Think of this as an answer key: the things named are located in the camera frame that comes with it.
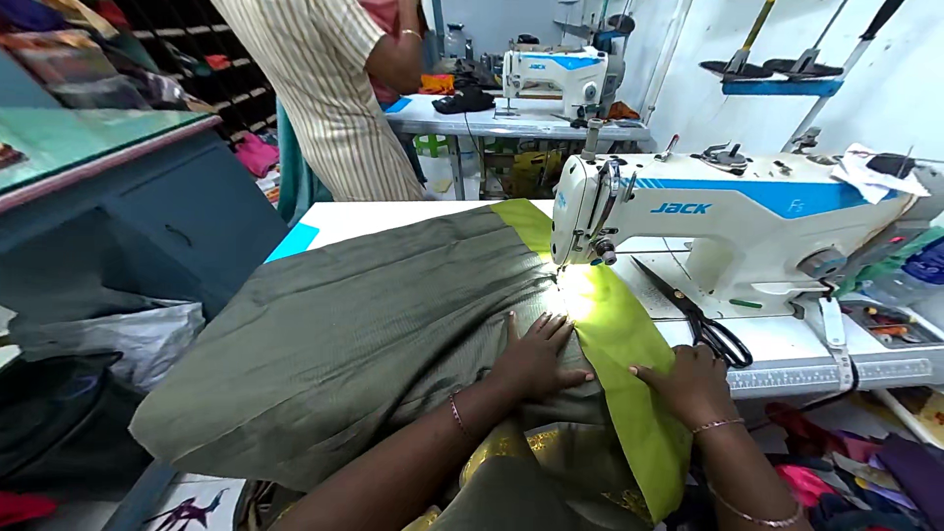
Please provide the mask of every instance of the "woman's left hand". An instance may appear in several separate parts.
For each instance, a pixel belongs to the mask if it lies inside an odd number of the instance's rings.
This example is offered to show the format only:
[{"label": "woman's left hand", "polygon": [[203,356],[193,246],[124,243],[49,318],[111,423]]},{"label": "woman's left hand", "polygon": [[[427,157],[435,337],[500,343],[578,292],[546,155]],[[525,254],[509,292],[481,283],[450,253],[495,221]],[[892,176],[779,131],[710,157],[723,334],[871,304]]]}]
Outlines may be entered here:
[{"label": "woman's left hand", "polygon": [[507,385],[522,400],[543,400],[559,391],[595,378],[592,372],[557,367],[557,354],[574,331],[566,316],[542,314],[518,337],[515,314],[508,315],[508,346],[492,367],[489,378]]}]

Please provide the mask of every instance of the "white table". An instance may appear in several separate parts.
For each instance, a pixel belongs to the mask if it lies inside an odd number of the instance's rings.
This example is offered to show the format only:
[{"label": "white table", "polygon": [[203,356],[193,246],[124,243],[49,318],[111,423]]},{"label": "white table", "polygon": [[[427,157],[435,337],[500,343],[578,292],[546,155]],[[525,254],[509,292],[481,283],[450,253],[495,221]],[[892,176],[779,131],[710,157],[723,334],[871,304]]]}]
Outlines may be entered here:
[{"label": "white table", "polygon": [[[432,217],[463,212],[494,201],[425,201],[387,203],[317,203],[301,218],[273,253],[288,256],[374,232],[410,225]],[[548,215],[552,200],[533,203]],[[688,252],[685,238],[636,237],[617,248],[614,272],[631,288],[669,345],[690,344],[688,323],[632,264],[630,254],[651,259],[675,253],[681,262]],[[731,370],[728,380],[735,398],[783,396],[838,389],[833,358],[809,326],[793,317],[723,317],[723,324],[753,353],[754,364]],[[844,317],[850,353],[862,374],[860,387],[884,388],[944,383],[944,347],[909,350],[885,348],[868,332]],[[922,324],[944,334],[925,320]]]},{"label": "white table", "polygon": [[[453,181],[456,186],[456,198],[466,199],[463,187],[463,169],[459,164],[459,136],[471,136],[484,151],[484,137],[533,138],[553,140],[583,140],[585,128],[572,128],[569,122],[554,117],[552,114],[564,114],[561,100],[552,99],[513,99],[512,108],[517,116],[496,116],[496,111],[505,109],[507,100],[496,98],[495,109],[461,114],[441,114],[432,106],[432,102],[444,96],[414,94],[406,96],[409,100],[405,107],[394,106],[395,111],[387,112],[390,127],[397,133],[441,134],[447,137],[449,156],[452,162]],[[602,142],[637,142],[648,144],[652,140],[649,129],[641,123],[637,127],[624,128],[616,124],[607,124],[599,132]]]}]

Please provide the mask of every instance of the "shirt sleeve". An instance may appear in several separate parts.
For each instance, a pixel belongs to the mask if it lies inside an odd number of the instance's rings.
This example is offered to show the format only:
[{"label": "shirt sleeve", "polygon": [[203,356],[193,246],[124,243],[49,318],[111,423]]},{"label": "shirt sleeve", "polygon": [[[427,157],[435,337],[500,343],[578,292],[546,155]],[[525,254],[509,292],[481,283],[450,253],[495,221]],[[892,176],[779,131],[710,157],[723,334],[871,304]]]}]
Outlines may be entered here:
[{"label": "shirt sleeve", "polygon": [[322,38],[357,70],[363,70],[367,56],[385,33],[357,0],[320,0]]}]

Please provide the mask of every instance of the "black scissors handle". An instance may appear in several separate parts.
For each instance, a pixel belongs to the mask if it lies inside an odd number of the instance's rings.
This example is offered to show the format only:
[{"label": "black scissors handle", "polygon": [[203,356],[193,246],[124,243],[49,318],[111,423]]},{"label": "black scissors handle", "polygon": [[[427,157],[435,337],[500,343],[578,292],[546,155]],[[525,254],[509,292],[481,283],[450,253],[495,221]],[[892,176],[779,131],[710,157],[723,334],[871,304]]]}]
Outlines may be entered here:
[{"label": "black scissors handle", "polygon": [[745,368],[754,363],[754,357],[748,347],[721,323],[704,316],[692,316],[689,322],[695,343],[702,342],[711,347],[715,355],[724,360],[728,367]]}]

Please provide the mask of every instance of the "white bag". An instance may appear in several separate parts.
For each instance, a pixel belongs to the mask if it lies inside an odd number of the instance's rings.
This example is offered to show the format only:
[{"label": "white bag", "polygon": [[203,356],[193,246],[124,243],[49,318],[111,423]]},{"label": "white bag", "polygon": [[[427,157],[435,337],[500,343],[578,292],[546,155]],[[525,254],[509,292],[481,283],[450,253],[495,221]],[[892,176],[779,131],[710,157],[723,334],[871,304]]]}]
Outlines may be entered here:
[{"label": "white bag", "polygon": [[147,392],[180,359],[205,324],[199,302],[147,301],[159,307],[79,321],[13,326],[10,339],[23,350],[25,361],[121,352],[122,358],[111,366],[111,371],[120,380]]}]

